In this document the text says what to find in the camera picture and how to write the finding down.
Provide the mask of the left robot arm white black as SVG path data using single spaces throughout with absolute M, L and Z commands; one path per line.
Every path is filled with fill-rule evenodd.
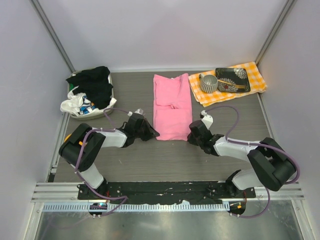
M 73 167 L 82 179 L 86 192 L 93 198 L 120 200 L 121 196 L 108 197 L 108 182 L 98 171 L 95 159 L 102 148 L 126 148 L 136 139 L 144 142 L 160 136 L 149 121 L 138 112 L 129 112 L 128 121 L 119 128 L 103 130 L 81 123 L 67 136 L 59 148 L 59 155 Z

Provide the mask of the pink t shirt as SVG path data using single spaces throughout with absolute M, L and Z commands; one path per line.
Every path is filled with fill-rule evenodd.
M 186 141 L 193 121 L 189 75 L 153 77 L 153 127 L 158 141 Z

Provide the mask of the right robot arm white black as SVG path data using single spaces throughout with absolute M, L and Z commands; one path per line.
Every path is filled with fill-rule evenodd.
M 251 169 L 237 170 L 225 180 L 224 193 L 236 198 L 244 190 L 265 187 L 277 192 L 289 179 L 299 176 L 298 167 L 278 143 L 266 137 L 262 141 L 242 141 L 212 134 L 210 124 L 197 120 L 189 125 L 187 141 L 199 146 L 206 154 L 217 157 L 232 157 L 251 164 Z

